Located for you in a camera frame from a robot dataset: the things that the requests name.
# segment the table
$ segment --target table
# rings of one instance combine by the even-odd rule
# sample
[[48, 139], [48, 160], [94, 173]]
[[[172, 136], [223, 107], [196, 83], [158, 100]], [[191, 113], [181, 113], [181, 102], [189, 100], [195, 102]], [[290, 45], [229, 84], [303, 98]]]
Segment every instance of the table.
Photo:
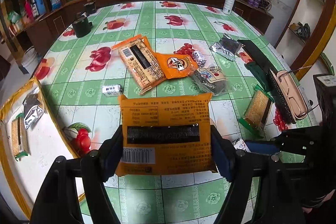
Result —
[[[250, 39], [276, 69], [290, 70], [280, 54], [253, 26], [235, 13], [228, 16], [212, 7], [167, 1], [124, 3], [98, 9], [97, 13], [89, 16], [89, 21], [92, 21], [93, 28], [85, 37], [77, 39], [67, 29], [58, 38], [44, 57], [47, 69], [39, 78], [60, 128], [75, 122], [84, 123], [92, 131], [91, 149], [98, 149], [104, 140], [111, 138], [121, 123], [117, 98], [102, 95], [101, 87], [120, 84], [128, 98], [140, 97], [139, 87], [116, 51], [111, 53], [109, 60], [91, 63], [90, 55], [99, 48], [111, 47], [139, 33], [146, 35], [152, 49], [160, 53], [173, 53], [186, 42], [192, 44], [206, 57], [206, 66], [220, 66], [236, 89], [222, 96], [213, 96], [209, 103], [210, 118], [220, 134], [230, 140], [253, 138], [237, 119], [246, 111], [258, 82], [241, 59], [230, 62], [211, 52], [208, 46], [219, 41], [223, 33], [234, 39]], [[143, 96], [199, 93], [197, 85], [186, 77], [166, 80]], [[273, 123], [274, 115], [273, 105], [264, 130], [266, 140], [279, 135]], [[314, 114], [311, 113], [289, 127], [315, 124]], [[303, 160], [302, 156], [283, 152], [280, 158], [284, 162]], [[243, 223], [251, 219], [258, 181], [258, 178], [253, 179]], [[230, 184], [219, 174], [207, 171], [173, 176], [128, 175], [118, 178], [115, 175], [105, 186], [123, 223], [187, 221], [190, 224], [211, 224]], [[81, 203], [81, 211], [85, 223], [92, 223], [86, 201]]]

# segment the silver foil packet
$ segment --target silver foil packet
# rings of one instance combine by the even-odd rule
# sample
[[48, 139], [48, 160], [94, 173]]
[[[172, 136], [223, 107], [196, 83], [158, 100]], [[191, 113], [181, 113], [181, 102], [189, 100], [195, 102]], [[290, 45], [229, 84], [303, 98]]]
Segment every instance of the silver foil packet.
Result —
[[115, 96], [122, 95], [123, 88], [122, 88], [122, 86], [120, 84], [116, 84], [116, 85], [103, 85], [102, 93], [106, 97], [115, 97]]
[[44, 113], [41, 102], [37, 99], [37, 94], [29, 94], [23, 101], [24, 106], [24, 124], [28, 129], [33, 123], [36, 123]]
[[229, 37], [225, 33], [223, 34], [223, 37], [219, 40], [219, 44], [221, 44], [221, 46], [224, 49], [226, 49], [227, 51], [229, 51], [233, 55], [236, 55], [237, 52], [240, 50], [240, 48], [242, 46], [244, 46], [240, 42], [238, 42], [238, 41], [236, 41], [234, 39], [231, 39], [231, 37]]
[[229, 61], [235, 61], [235, 56], [230, 51], [225, 49], [219, 42], [215, 42], [214, 44], [209, 46], [209, 49], [213, 52], [218, 53], [222, 57], [225, 57]]

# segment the black label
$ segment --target black label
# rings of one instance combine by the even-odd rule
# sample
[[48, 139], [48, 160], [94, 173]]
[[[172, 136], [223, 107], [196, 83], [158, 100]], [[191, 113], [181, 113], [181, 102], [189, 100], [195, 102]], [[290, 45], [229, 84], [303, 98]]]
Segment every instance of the black label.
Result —
[[168, 144], [200, 141], [198, 124], [171, 127], [127, 127], [127, 143]]

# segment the white bucket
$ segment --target white bucket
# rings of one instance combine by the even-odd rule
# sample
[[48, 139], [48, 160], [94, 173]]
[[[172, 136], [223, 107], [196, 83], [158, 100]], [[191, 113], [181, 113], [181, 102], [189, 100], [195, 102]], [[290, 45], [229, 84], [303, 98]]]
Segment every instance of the white bucket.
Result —
[[29, 72], [30, 75], [33, 74], [34, 70], [39, 64], [37, 53], [33, 46], [31, 46], [28, 50], [26, 50], [21, 60], [21, 64]]

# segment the wooden cabinet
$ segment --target wooden cabinet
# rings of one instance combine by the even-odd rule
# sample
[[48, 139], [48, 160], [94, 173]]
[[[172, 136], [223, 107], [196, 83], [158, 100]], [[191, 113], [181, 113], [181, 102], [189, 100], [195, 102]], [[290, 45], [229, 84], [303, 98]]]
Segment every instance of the wooden cabinet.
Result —
[[[95, 0], [97, 7], [105, 7], [108, 5], [119, 4], [123, 2], [146, 1], [146, 0]], [[208, 5], [219, 9], [223, 8], [225, 0], [169, 0], [189, 2], [201, 5]], [[36, 51], [44, 55], [53, 42], [63, 33], [68, 27], [78, 12], [83, 12], [83, 4], [86, 0], [73, 0], [66, 3], [61, 8], [52, 11], [42, 17], [38, 22], [35, 22], [26, 30]], [[236, 0], [234, 11], [242, 18], [248, 21], [255, 28], [265, 33], [273, 16], [269, 13], [248, 5], [243, 0]]]

